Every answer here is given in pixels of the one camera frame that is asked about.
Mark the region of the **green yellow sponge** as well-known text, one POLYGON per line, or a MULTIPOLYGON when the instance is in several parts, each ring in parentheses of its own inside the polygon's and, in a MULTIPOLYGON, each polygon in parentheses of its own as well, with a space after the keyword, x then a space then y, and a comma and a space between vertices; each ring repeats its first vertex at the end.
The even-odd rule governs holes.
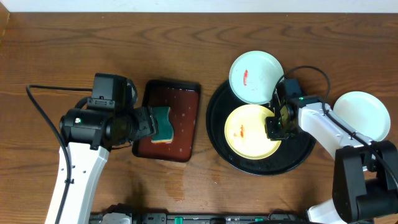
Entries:
POLYGON ((152 111, 157 122, 157 133, 152 136, 151 143, 171 143, 174 138, 174 129, 169 120, 170 107, 155 107, 152 111))

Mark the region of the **yellow plate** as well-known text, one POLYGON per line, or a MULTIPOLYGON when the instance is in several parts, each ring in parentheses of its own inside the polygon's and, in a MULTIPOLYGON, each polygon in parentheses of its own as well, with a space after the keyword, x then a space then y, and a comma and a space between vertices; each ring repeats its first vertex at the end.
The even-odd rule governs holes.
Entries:
POLYGON ((227 118, 224 135, 228 146, 239 156, 265 159, 278 150, 281 142, 267 138, 266 118, 274 113, 261 105, 243 105, 227 118))

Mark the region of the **pale green plate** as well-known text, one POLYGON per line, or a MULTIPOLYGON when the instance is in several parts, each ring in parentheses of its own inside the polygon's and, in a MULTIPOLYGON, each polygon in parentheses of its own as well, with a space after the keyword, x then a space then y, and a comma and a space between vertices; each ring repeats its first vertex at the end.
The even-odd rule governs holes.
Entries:
POLYGON ((229 86, 241 101, 263 105, 270 102, 274 87, 283 74, 282 65, 273 55, 250 51, 233 62, 229 71, 229 86))
POLYGON ((369 93, 345 93, 337 99, 333 111, 357 132, 375 141, 382 141, 389 134, 389 112, 378 98, 369 93))

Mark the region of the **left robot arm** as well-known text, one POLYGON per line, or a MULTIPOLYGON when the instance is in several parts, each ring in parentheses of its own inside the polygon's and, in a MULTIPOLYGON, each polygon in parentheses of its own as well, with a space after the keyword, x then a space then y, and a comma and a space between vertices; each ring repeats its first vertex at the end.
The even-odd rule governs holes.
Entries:
POLYGON ((136 87, 119 75, 97 73, 92 95, 62 116, 58 175, 46 223, 88 223, 96 187, 114 146, 157 132, 151 108, 135 108, 136 87))

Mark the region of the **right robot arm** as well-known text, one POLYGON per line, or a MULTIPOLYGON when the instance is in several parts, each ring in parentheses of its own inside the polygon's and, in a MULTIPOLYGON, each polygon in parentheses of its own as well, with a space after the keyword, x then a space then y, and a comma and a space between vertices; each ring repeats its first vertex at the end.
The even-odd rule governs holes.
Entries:
POLYGON ((339 119, 318 96, 307 96, 296 79, 276 84, 266 118, 270 140, 307 133, 334 158, 332 198, 308 209, 312 222, 357 223, 397 213, 397 148, 375 141, 339 119))

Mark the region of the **black round tray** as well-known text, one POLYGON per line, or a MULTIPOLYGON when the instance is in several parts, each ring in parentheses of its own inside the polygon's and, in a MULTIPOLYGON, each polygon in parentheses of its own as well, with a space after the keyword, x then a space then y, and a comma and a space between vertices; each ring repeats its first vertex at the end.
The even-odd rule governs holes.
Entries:
POLYGON ((271 156, 265 159, 246 159, 235 153, 226 142, 224 125, 228 115, 242 106, 229 87, 222 83, 212 95, 206 111, 208 137, 219 156, 233 167, 253 175, 279 175, 299 166, 312 152, 316 140, 309 134, 300 133, 293 139, 283 140, 271 156))

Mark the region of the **black rectangular sponge tray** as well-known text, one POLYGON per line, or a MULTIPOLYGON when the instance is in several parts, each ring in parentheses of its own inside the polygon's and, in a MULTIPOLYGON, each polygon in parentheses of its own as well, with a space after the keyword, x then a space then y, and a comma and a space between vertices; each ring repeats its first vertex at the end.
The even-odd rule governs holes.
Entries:
POLYGON ((169 107, 169 121, 174 130, 170 142, 152 142, 152 137, 133 143, 137 157, 187 162, 192 156, 195 124, 198 116, 201 86, 198 83, 150 80, 146 84, 142 106, 169 107))

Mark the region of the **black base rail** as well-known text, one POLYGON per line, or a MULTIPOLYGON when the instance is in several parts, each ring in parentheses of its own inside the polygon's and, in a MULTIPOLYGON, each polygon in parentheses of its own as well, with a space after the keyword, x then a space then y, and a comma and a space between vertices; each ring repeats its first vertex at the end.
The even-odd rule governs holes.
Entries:
POLYGON ((152 210, 139 213, 125 204, 112 205, 101 213, 91 213, 89 224, 248 224, 248 223, 308 223, 308 219, 283 211, 267 215, 169 213, 152 210))

